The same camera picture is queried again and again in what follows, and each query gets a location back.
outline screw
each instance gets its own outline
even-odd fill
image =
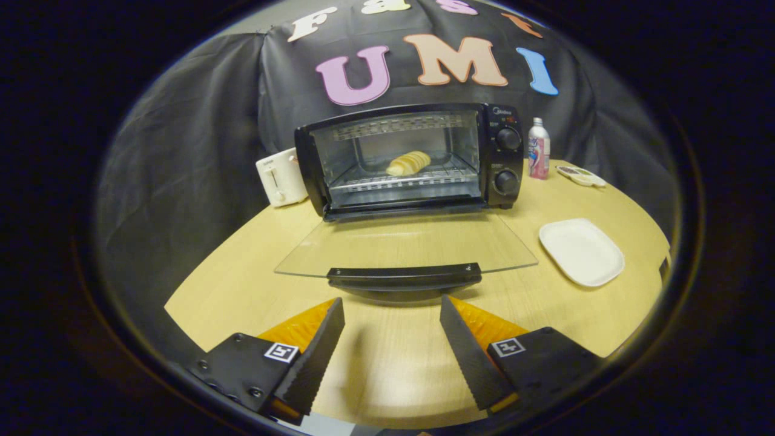
[[[247,392],[251,396],[255,396],[256,398],[261,398],[261,396],[264,394],[263,390],[258,389],[257,387],[253,386],[250,389],[247,390]]]

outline oven knob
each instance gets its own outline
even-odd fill
[[[506,150],[517,151],[519,146],[522,145],[522,138],[519,137],[519,133],[513,129],[501,129],[498,132],[498,136],[495,138],[498,143],[498,147],[505,148]]]
[[[519,178],[514,172],[504,170],[495,176],[495,188],[504,196],[519,194]]]

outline bread roll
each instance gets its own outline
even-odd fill
[[[386,172],[389,175],[413,175],[427,167],[431,163],[431,157],[421,151],[411,151],[399,156],[390,163]]]

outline spray can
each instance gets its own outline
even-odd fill
[[[528,132],[528,168],[533,178],[546,180],[549,177],[549,132],[543,128],[543,120],[533,118],[533,127]]]

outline foam letter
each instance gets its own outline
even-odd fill
[[[347,73],[344,66],[349,60],[347,56],[334,57],[318,65],[315,71],[322,74],[325,92],[329,99],[341,106],[359,105],[377,99],[383,95],[390,86],[390,72],[385,62],[387,46],[375,46],[364,48],[358,52],[369,65],[371,83],[365,88],[352,89],[347,83]]]
[[[538,38],[543,38],[543,36],[540,33],[536,32],[535,30],[532,29],[532,26],[530,26],[529,22],[522,21],[521,18],[519,18],[517,16],[513,16],[511,14],[501,14],[501,15],[503,15],[504,17],[510,19],[511,22],[516,24],[518,28],[526,31],[527,33],[530,33],[533,36],[537,36]]]
[[[546,65],[543,63],[545,59],[541,53],[536,53],[535,51],[521,47],[517,49],[517,53],[521,54],[528,62],[530,73],[533,75],[533,81],[530,82],[530,88],[547,95],[557,95],[560,93],[560,91],[552,85],[552,78],[549,77],[549,72],[546,70]]]
[[[378,14],[385,11],[405,11],[411,8],[404,0],[367,0],[363,2],[365,8],[360,11],[364,14]]]
[[[479,85],[508,85],[508,80],[501,75],[498,64],[492,57],[492,43],[488,40],[468,36],[460,42],[458,51],[436,35],[409,35],[404,37],[404,41],[414,44],[417,49],[422,63],[422,75],[417,80],[423,85],[450,83],[450,77],[441,71],[441,64],[461,82],[468,79],[468,72],[473,65],[475,72],[471,78]]]
[[[317,31],[317,27],[315,27],[315,24],[320,26],[324,22],[326,22],[326,19],[329,18],[328,14],[333,14],[336,12],[336,7],[331,6],[330,8],[325,8],[322,11],[317,11],[314,14],[308,15],[306,17],[297,19],[293,22],[294,29],[293,29],[293,35],[291,35],[290,38],[288,38],[288,42],[296,41],[299,38],[302,38],[303,36],[307,36],[310,33],[314,33]]]
[[[456,14],[466,14],[470,16],[479,15],[476,9],[470,7],[468,3],[461,2],[460,0],[436,0],[436,3],[441,5],[441,9],[447,12],[454,12]]]

